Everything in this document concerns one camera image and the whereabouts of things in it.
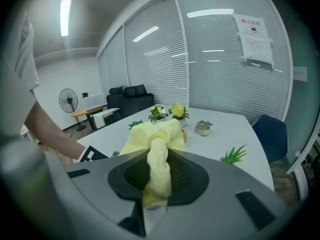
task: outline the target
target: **ceiling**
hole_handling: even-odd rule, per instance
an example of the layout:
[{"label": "ceiling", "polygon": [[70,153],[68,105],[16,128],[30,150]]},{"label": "ceiling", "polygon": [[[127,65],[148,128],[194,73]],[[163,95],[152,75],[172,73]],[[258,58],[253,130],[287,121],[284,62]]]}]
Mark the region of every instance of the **ceiling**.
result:
[{"label": "ceiling", "polygon": [[69,49],[97,48],[108,27],[132,0],[71,0],[68,36],[60,32],[61,0],[28,0],[33,56]]}]

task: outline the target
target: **yellow cloth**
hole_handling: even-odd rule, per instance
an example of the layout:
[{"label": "yellow cloth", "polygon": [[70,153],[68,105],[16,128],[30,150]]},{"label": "yellow cloth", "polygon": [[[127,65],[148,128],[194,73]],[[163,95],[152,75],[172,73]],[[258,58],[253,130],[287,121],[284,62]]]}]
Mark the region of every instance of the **yellow cloth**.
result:
[{"label": "yellow cloth", "polygon": [[143,208],[150,205],[166,205],[171,195],[170,166],[167,163],[168,149],[185,151],[181,124],[177,119],[152,124],[145,122],[131,129],[120,155],[142,149],[150,149],[147,163],[150,166],[150,180],[143,191]]}]

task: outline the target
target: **white table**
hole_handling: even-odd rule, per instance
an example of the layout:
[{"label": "white table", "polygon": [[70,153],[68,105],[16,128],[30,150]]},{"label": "white table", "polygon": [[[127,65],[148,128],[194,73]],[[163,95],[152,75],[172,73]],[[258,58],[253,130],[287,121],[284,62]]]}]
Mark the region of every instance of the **white table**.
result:
[{"label": "white table", "polygon": [[[243,115],[197,108],[190,108],[189,114],[190,119],[186,120],[186,126],[183,127],[187,133],[185,144],[187,152],[219,160],[233,147],[237,149],[246,145],[244,149],[247,154],[242,158],[243,161],[235,165],[274,190],[265,152],[254,130]],[[128,125],[133,121],[147,122],[149,115],[150,109],[147,108],[81,138],[78,142],[86,147],[91,145],[111,157],[113,151],[120,152],[128,140],[130,135]],[[213,123],[211,133],[208,136],[201,136],[195,132],[195,125],[200,120]]]}]

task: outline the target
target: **green plant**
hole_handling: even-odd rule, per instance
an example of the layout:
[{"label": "green plant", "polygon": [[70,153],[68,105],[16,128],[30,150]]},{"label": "green plant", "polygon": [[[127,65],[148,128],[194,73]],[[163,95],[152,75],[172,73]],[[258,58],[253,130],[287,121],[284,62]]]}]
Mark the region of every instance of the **green plant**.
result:
[{"label": "green plant", "polygon": [[230,153],[228,154],[228,151],[225,153],[225,156],[222,156],[220,158],[221,162],[225,162],[227,164],[234,164],[234,163],[238,163],[241,162],[242,160],[240,158],[242,158],[244,155],[246,155],[247,152],[246,150],[241,151],[241,149],[246,146],[243,145],[241,147],[238,148],[237,151],[235,151],[235,147],[233,147],[230,151]]},{"label": "green plant", "polygon": [[173,114],[172,118],[175,118],[177,120],[190,118],[189,114],[187,113],[188,111],[189,109],[178,103],[172,104],[168,110],[170,115]]},{"label": "green plant", "polygon": [[143,123],[142,120],[140,120],[139,122],[138,121],[133,121],[132,124],[129,124],[130,129],[128,129],[128,130],[131,130],[132,127],[137,126],[137,125],[142,124],[142,123]]},{"label": "green plant", "polygon": [[210,126],[213,126],[209,121],[199,121],[195,124],[196,129],[210,129]]},{"label": "green plant", "polygon": [[151,115],[149,115],[149,119],[152,121],[160,120],[164,117],[168,116],[168,113],[166,112],[165,108],[160,105],[154,105],[150,108]]}]

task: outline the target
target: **electric fan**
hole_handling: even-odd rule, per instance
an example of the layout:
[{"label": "electric fan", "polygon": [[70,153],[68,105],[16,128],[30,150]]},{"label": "electric fan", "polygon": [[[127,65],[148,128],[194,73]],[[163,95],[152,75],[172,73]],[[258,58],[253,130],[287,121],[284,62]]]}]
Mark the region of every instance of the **electric fan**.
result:
[{"label": "electric fan", "polygon": [[[64,112],[67,112],[67,113],[74,112],[78,106],[78,97],[73,90],[69,88],[63,89],[59,95],[59,104]],[[78,128],[75,129],[77,132],[86,128],[85,124],[80,124],[77,117],[75,117],[75,119],[79,125]]]}]

